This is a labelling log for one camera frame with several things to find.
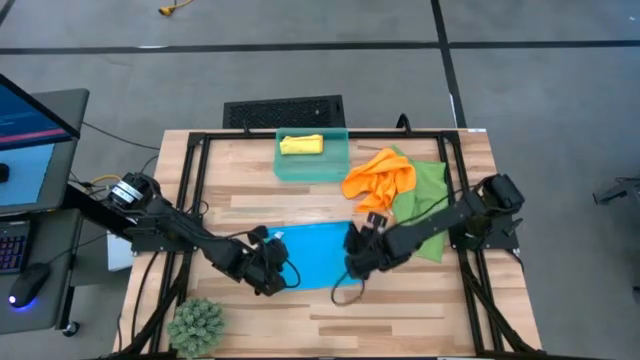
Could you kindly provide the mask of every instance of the transparent plastic container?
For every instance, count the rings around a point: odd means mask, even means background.
[[[322,135],[322,154],[282,155],[285,136]],[[349,173],[349,131],[345,128],[280,128],[273,171],[282,181],[339,182]]]

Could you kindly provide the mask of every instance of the wooden table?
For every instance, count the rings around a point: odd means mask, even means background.
[[[469,183],[496,173],[489,138],[483,131],[459,130]],[[189,131],[165,132],[155,178],[172,202],[178,192]],[[439,161],[435,140],[351,140],[352,166],[369,161],[383,147],[397,145],[407,156]],[[199,148],[194,156],[189,196],[193,193]],[[452,169],[452,149],[448,149]],[[211,209],[204,226],[215,234],[247,230],[257,224],[282,226],[354,219],[355,201],[345,199],[338,184],[283,184],[273,173],[273,140],[215,140],[211,143],[203,200]],[[457,183],[455,170],[454,183]],[[493,294],[513,328],[533,347],[540,341],[520,265],[505,251],[486,251]],[[138,256],[122,309],[124,346],[130,342],[133,307],[151,254]],[[151,268],[142,294],[137,331],[156,306],[165,255]],[[181,259],[176,261],[174,275]],[[388,273],[375,272],[362,301],[336,307],[329,289],[255,296],[194,256],[188,297],[206,297],[223,304],[228,327],[216,357],[291,356],[437,356],[473,355],[471,331],[457,255],[446,247],[442,264],[421,258]],[[359,285],[341,288],[337,299],[351,298]],[[486,314],[479,305],[485,347],[491,349]],[[165,317],[173,318],[173,309]],[[160,350],[168,349],[163,334]]]

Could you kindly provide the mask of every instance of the computer monitor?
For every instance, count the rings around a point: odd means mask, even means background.
[[[0,150],[80,138],[80,132],[0,74]]]

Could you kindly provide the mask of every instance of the black desk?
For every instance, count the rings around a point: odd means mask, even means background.
[[[74,128],[79,130],[82,126],[89,96],[87,90],[55,91],[33,96]],[[49,261],[78,243],[83,223],[80,211],[45,211],[57,209],[63,203],[76,145],[77,141],[69,141],[54,146],[36,203],[0,207],[0,216],[32,213],[30,218],[34,226],[31,231],[34,231],[34,236],[29,264]],[[9,289],[18,275],[0,276],[0,334],[66,326],[74,291],[71,285],[74,253],[71,251],[50,264],[51,274],[35,302],[23,309],[14,309],[7,301]]]

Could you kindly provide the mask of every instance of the computer mouse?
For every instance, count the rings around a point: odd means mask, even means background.
[[[18,276],[9,291],[9,304],[15,308],[28,305],[38,294],[49,277],[49,264],[35,263]]]

